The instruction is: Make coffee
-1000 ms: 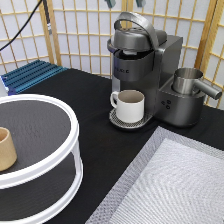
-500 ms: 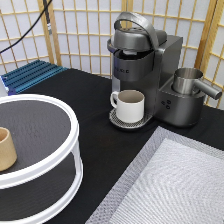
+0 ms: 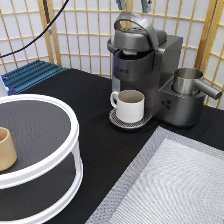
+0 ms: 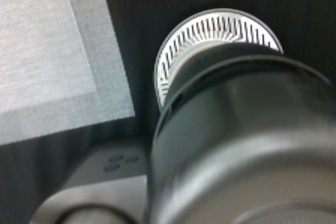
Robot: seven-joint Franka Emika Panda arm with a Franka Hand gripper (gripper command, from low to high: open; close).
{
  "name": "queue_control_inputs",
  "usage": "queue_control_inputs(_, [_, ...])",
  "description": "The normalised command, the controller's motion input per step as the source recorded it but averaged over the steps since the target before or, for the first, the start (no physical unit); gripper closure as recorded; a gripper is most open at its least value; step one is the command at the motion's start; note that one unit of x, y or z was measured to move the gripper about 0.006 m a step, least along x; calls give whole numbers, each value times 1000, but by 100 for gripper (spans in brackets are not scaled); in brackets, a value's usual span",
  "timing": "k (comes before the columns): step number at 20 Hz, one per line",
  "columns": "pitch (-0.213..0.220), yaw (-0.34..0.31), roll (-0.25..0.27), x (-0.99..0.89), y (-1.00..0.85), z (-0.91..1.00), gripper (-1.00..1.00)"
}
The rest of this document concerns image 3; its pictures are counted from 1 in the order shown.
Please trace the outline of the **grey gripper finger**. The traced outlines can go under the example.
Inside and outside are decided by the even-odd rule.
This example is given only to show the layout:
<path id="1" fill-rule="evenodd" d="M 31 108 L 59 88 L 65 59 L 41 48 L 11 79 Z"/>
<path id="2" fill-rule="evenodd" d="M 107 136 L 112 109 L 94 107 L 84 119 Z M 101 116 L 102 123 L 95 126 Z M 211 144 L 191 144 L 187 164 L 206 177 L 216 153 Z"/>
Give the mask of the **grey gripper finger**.
<path id="1" fill-rule="evenodd" d="M 116 0 L 119 10 L 124 10 L 126 8 L 126 1 L 125 0 Z"/>
<path id="2" fill-rule="evenodd" d="M 141 0 L 142 12 L 149 13 L 151 11 L 152 0 Z"/>

